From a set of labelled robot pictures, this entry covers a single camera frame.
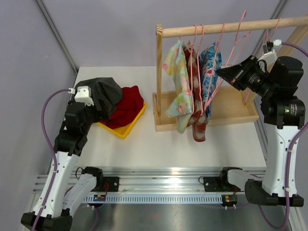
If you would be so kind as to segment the dark grey dotted garment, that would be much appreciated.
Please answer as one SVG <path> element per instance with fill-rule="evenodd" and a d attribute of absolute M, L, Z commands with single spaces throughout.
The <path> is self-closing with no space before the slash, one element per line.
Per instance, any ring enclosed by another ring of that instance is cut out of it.
<path fill-rule="evenodd" d="M 90 88 L 90 96 L 102 120 L 109 119 L 123 97 L 121 87 L 112 77 L 97 77 L 78 82 L 75 90 L 84 86 Z"/>

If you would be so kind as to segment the blue floral garment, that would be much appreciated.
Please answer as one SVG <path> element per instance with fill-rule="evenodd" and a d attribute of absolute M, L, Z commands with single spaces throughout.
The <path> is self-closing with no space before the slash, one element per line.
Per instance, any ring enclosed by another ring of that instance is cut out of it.
<path fill-rule="evenodd" d="M 215 72 L 220 69 L 222 65 L 221 52 L 217 49 L 217 46 L 218 43 L 214 42 L 199 55 L 202 100 L 207 121 L 210 120 L 212 114 L 212 105 L 210 103 L 208 107 L 205 108 L 206 102 L 216 89 L 218 75 Z"/>

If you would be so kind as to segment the red skirt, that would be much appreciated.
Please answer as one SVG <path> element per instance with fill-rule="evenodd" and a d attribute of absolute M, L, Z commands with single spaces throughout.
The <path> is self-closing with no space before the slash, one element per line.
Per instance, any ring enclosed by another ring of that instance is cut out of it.
<path fill-rule="evenodd" d="M 136 118 L 138 113 L 143 108 L 144 99 L 140 94 L 139 87 L 123 87 L 123 97 L 116 105 L 116 110 L 107 120 L 101 121 L 111 129 L 124 127 Z"/>

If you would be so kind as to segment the pink hanger of red skirt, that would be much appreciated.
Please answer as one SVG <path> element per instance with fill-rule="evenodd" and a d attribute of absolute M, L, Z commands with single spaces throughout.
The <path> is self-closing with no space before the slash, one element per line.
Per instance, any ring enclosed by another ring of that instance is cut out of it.
<path fill-rule="evenodd" d="M 270 36 L 269 36 L 269 30 L 266 30 L 265 36 L 264 36 L 263 41 L 262 41 L 262 43 L 261 43 L 261 48 L 259 49 L 259 54 L 258 54 L 258 56 L 259 56 L 260 54 L 263 54 L 263 45 L 264 45 L 266 42 L 268 42 L 268 41 L 271 40 L 272 36 L 274 35 L 274 33 L 275 33 L 276 30 L 277 30 L 277 27 L 278 27 L 278 25 L 279 25 L 279 23 L 280 23 L 280 20 L 281 20 L 281 18 L 278 19 L 278 22 L 277 22 L 277 24 L 276 24 L 276 27 L 274 28 L 274 31 L 272 32 L 272 34 L 271 34 Z M 247 100 L 248 100 L 249 94 L 250 94 L 250 89 L 247 89 L 247 90 L 246 90 L 245 97 L 244 97 L 244 99 L 243 99 L 243 104 L 244 104 L 244 105 L 247 105 Z"/>

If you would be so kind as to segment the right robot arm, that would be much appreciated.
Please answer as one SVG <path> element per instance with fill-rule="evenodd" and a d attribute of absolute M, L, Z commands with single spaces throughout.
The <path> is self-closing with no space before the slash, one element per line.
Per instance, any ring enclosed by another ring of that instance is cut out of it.
<path fill-rule="evenodd" d="M 222 190 L 229 191 L 236 186 L 255 205 L 304 205 L 295 185 L 298 139 L 307 127 L 305 105 L 295 96 L 304 73 L 302 66 L 300 60 L 282 56 L 268 71 L 266 61 L 249 56 L 237 65 L 217 70 L 216 74 L 235 89 L 250 89 L 261 97 L 269 153 L 264 178 L 226 167 L 226 174 L 218 179 Z"/>

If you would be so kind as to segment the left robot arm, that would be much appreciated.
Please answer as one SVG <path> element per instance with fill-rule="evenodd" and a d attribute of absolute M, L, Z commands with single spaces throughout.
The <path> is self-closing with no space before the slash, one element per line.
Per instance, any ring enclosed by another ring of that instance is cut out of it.
<path fill-rule="evenodd" d="M 33 210 L 24 213 L 21 224 L 31 231 L 68 231 L 84 198 L 104 186 L 103 171 L 85 167 L 78 182 L 67 190 L 70 175 L 87 142 L 93 123 L 101 120 L 100 107 L 70 102 L 52 147 L 53 161 L 47 181 Z"/>

